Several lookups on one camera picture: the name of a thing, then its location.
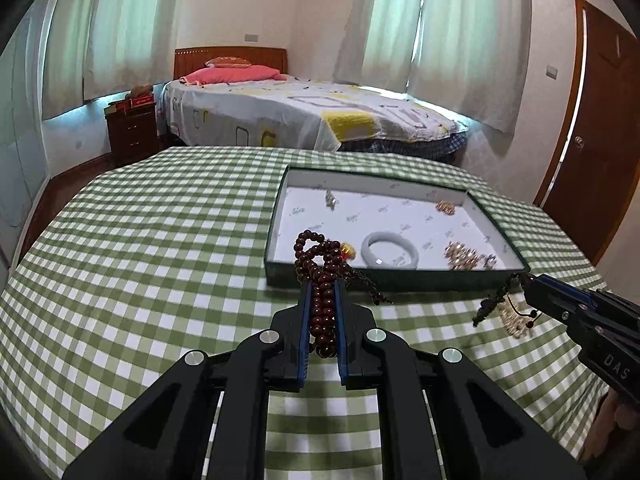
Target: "orange patterned pillow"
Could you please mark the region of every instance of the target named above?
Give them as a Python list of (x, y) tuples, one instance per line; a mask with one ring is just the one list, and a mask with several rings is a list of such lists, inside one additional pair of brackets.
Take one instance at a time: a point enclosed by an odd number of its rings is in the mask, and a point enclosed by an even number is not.
[(211, 59), (205, 65), (215, 68), (247, 68), (251, 63), (241, 57), (223, 56)]

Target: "pillow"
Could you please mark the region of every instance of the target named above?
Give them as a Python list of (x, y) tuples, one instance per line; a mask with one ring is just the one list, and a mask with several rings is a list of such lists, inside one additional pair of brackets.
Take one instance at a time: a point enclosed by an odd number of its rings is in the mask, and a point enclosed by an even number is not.
[(181, 77), (180, 82), (187, 85), (202, 86), (216, 83), (266, 81), (267, 79), (286, 81), (287, 76), (282, 75), (280, 70), (262, 65), (251, 65), (247, 68), (207, 67), (196, 70), (196, 72), (185, 77)]
[(215, 68), (247, 68), (251, 63), (241, 57), (223, 56), (210, 59), (205, 65)]

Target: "white jade bangle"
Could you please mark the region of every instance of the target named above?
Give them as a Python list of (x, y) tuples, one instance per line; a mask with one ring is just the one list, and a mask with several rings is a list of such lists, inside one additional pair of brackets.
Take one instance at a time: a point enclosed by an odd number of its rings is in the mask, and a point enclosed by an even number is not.
[[(373, 253), (373, 251), (371, 251), (371, 246), (377, 242), (390, 242), (402, 247), (411, 255), (411, 262), (403, 266), (395, 266), (393, 264), (384, 262), (379, 257), (377, 257)], [(406, 238), (402, 238), (400, 235), (390, 232), (371, 233), (364, 239), (360, 254), (362, 255), (362, 259), (364, 260), (364, 262), (367, 264), (367, 267), (377, 267), (379, 269), (414, 270), (418, 267), (418, 260), (420, 260), (418, 249), (416, 249), (409, 240), (407, 240)]]

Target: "wooden floor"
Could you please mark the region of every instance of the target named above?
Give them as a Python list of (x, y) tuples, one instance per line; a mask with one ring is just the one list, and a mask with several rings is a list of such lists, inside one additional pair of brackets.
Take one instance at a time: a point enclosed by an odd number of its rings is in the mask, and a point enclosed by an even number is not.
[[(180, 143), (177, 141), (179, 141), (179, 139), (161, 136), (160, 150), (165, 150), (170, 146), (179, 146)], [(84, 186), (95, 177), (107, 171), (114, 170), (115, 168), (116, 165), (111, 153), (107, 153), (52, 178), (42, 194), (33, 219), (31, 219), (27, 234), (24, 237), (24, 243), (22, 244), (20, 259), (31, 249), (44, 229), (46, 229), (57, 214), (62, 211), (64, 206), (67, 205)]]

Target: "wooden headboard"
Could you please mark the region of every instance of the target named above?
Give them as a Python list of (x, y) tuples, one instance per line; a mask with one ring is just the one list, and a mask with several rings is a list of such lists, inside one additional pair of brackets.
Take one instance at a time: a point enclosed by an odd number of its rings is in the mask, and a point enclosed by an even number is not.
[(264, 65), (286, 74), (289, 69), (287, 51), (284, 48), (264, 46), (196, 46), (175, 51), (174, 79), (180, 79), (204, 68), (209, 59), (221, 56), (242, 57), (254, 65)]

